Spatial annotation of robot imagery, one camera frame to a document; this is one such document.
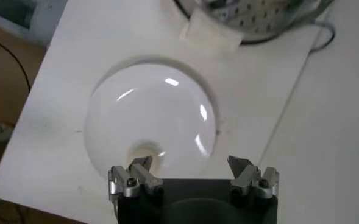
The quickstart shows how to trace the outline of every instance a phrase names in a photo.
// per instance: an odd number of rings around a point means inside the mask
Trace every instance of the screw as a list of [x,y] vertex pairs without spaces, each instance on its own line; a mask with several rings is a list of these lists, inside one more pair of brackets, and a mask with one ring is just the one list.
[[136,186],[136,184],[137,184],[137,180],[134,177],[131,177],[126,181],[127,187],[134,187]]
[[269,187],[269,182],[266,179],[262,178],[259,181],[259,186],[263,187],[263,188],[268,188]]
[[231,196],[233,196],[233,197],[240,197],[241,196],[241,189],[235,187],[230,191],[230,193],[231,193]]
[[162,187],[156,187],[154,189],[154,195],[161,197],[165,193],[165,190]]

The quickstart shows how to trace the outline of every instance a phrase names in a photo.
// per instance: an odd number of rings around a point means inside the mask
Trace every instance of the white table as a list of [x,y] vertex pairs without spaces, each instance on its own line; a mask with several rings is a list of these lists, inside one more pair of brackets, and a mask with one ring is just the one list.
[[336,38],[309,57],[261,165],[281,173],[281,223],[359,223],[359,0],[328,20]]
[[102,77],[143,60],[191,68],[212,95],[220,134],[199,177],[232,178],[228,155],[258,162],[318,30],[222,56],[181,40],[179,18],[167,0],[68,2],[1,161],[0,198],[86,223],[115,222],[107,181],[84,147],[84,119]]

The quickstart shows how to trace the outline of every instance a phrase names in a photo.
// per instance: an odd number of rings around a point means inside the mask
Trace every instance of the wooden floor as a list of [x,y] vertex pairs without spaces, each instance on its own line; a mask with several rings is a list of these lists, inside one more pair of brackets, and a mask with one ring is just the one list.
[[[24,66],[29,81],[33,84],[43,61],[46,49],[34,46],[0,29],[0,43],[9,48]],[[16,61],[0,47],[0,122],[15,124],[28,95],[23,73]],[[0,159],[5,144],[0,144]],[[17,218],[15,205],[0,203],[0,213],[8,219]],[[34,223],[78,223],[56,215],[30,209],[26,224]]]

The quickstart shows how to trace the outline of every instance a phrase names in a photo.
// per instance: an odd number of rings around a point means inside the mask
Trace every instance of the black cable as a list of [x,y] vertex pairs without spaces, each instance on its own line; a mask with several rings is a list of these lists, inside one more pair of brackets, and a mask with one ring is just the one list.
[[27,208],[25,214],[22,212],[21,206],[20,205],[15,205],[15,209],[18,213],[18,218],[17,219],[7,219],[5,217],[3,217],[0,214],[0,221],[4,224],[26,224],[26,216],[29,213],[29,208]]
[[260,40],[242,40],[240,43],[240,46],[250,46],[250,45],[258,45],[258,44],[263,44],[265,42],[269,42],[271,40],[276,39],[277,37],[279,37],[282,33],[278,33],[274,36],[271,37],[267,37],[265,39],[260,39]]
[[185,10],[184,6],[182,5],[182,3],[179,2],[179,0],[174,0],[175,5],[177,5],[178,9],[180,10],[180,12],[182,12],[182,14],[184,15],[184,17],[189,20],[191,15],[189,13],[187,13],[187,11]]
[[15,207],[16,207],[16,211],[17,211],[18,215],[20,216],[20,223],[21,224],[26,224],[26,222],[25,222],[25,215],[26,214],[23,214],[23,212],[21,210],[21,206],[15,205]]
[[14,59],[15,61],[18,63],[18,65],[20,66],[22,72],[23,72],[23,75],[24,75],[24,78],[25,78],[25,81],[26,81],[26,85],[27,85],[27,90],[28,92],[30,92],[31,90],[31,85],[30,85],[30,82],[29,82],[29,78],[27,77],[27,74],[26,74],[26,71],[25,69],[23,68],[21,62],[18,60],[18,58],[13,54],[13,52],[11,52],[7,47],[5,47],[3,44],[0,43],[0,47],[3,48],[5,51],[7,51]]
[[325,28],[331,33],[331,37],[325,43],[321,44],[320,46],[314,47],[309,51],[309,54],[313,54],[326,48],[335,39],[336,29],[332,24],[325,21],[321,21],[321,22],[313,21],[310,22],[309,24],[314,26],[319,26],[321,28]]
[[18,219],[15,219],[15,220],[10,220],[10,219],[4,218],[4,217],[0,214],[0,221],[1,221],[2,223],[9,223],[9,224],[20,223],[21,217],[19,217]]

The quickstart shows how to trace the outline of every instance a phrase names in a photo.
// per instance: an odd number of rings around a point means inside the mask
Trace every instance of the silver bracket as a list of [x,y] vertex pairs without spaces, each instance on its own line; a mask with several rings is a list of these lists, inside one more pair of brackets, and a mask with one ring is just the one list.
[[122,166],[113,166],[108,172],[109,199],[111,202],[122,194],[125,197],[137,197],[140,183],[129,175]]
[[267,167],[262,178],[255,184],[256,196],[269,199],[273,195],[278,197],[279,173],[273,167]]
[[162,194],[163,180],[154,177],[140,164],[129,166],[131,176],[135,177],[142,185],[144,185],[147,194]]
[[275,168],[267,167],[261,178],[258,167],[248,159],[229,156],[228,163],[235,176],[230,182],[232,190],[239,191],[239,195],[248,195],[250,189],[254,189],[257,198],[269,199],[273,195],[278,196],[279,173]]
[[244,171],[236,179],[233,179],[230,184],[233,188],[239,189],[242,196],[249,193],[253,183],[260,179],[260,171],[258,167],[248,165]]

